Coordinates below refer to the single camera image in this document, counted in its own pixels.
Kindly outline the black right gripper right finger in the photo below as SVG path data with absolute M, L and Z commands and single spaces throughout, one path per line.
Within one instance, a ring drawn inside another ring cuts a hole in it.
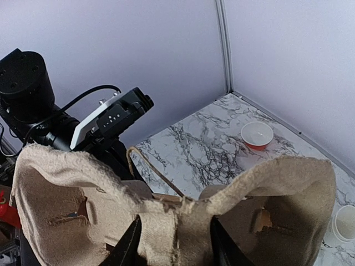
M 250 260 L 215 217 L 211 220 L 210 236 L 214 265 L 250 265 Z

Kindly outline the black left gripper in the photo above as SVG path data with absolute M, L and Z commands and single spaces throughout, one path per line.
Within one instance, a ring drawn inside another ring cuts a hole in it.
M 89 138 L 89 140 L 84 140 L 75 147 L 73 151 L 88 152 L 97 160 L 109 166 L 121 180 L 133 180 L 125 157 L 126 148 L 118 139 Z

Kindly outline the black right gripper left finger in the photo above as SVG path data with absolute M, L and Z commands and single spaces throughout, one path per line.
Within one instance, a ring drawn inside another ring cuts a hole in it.
M 118 241 L 114 249 L 102 262 L 102 266 L 136 265 L 141 236 L 141 219 L 137 216 Z

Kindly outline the single cardboard cup carrier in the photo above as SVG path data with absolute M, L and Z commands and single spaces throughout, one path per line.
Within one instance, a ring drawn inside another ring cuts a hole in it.
M 254 265 L 312 265 L 331 218 L 336 175 L 327 160 L 281 156 L 209 186 L 199 199 L 156 199 L 86 152 L 33 144 L 15 164 L 11 202 L 41 265 L 99 265 L 135 219 L 136 265 L 215 265 L 217 219 Z

